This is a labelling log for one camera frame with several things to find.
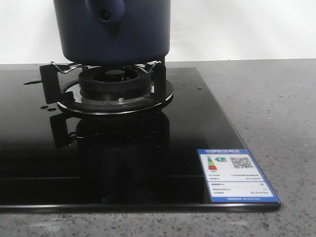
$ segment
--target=black glass cooktop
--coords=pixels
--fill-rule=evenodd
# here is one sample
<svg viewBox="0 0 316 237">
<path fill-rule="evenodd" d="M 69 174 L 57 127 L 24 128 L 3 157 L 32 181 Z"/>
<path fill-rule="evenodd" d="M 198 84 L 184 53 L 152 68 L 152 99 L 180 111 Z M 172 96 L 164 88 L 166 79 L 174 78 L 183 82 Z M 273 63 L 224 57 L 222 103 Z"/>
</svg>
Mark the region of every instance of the black glass cooktop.
<svg viewBox="0 0 316 237">
<path fill-rule="evenodd" d="M 80 71 L 60 75 L 64 84 Z M 245 149 L 195 68 L 169 68 L 161 111 L 75 118 L 38 70 L 0 71 L 0 211 L 269 210 L 212 202 L 198 149 Z"/>
</svg>

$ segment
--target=granite countertop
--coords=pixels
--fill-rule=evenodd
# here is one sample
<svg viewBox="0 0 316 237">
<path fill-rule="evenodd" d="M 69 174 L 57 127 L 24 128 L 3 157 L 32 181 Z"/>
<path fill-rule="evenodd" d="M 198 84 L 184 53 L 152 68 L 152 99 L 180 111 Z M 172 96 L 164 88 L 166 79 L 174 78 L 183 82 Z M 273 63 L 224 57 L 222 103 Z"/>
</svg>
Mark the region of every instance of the granite countertop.
<svg viewBox="0 0 316 237">
<path fill-rule="evenodd" d="M 281 198 L 280 210 L 1 214 L 1 237 L 316 236 L 316 60 L 173 62 L 167 66 L 198 69 Z"/>
</svg>

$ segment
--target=gas stove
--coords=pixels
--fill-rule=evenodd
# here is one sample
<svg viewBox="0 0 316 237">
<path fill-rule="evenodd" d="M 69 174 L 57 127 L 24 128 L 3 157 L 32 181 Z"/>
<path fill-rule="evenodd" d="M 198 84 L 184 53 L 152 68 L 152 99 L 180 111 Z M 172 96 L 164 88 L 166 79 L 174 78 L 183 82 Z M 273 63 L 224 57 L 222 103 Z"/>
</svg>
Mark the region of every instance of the gas stove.
<svg viewBox="0 0 316 237">
<path fill-rule="evenodd" d="M 138 67 L 0 70 L 0 211 L 279 208 L 197 70 L 166 69 L 163 62 Z M 155 81 L 161 75 L 164 80 Z M 104 78 L 123 86 L 89 94 Z M 141 79 L 139 91 L 124 87 L 134 78 Z M 223 194 L 221 185 L 233 181 L 218 177 L 230 172 L 220 173 L 229 162 L 239 172 L 231 177 L 253 170 L 246 179 L 259 178 L 248 184 L 260 183 L 265 191 Z"/>
</svg>

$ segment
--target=kettle body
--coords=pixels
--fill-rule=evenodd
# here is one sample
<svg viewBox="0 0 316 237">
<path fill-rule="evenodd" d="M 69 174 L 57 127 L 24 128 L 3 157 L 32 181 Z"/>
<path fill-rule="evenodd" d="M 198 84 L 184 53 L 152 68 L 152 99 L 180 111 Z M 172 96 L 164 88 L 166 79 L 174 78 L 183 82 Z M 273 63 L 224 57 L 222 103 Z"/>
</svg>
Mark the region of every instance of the kettle body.
<svg viewBox="0 0 316 237">
<path fill-rule="evenodd" d="M 64 56 L 84 65 L 128 65 L 164 57 L 171 0 L 54 0 Z"/>
</svg>

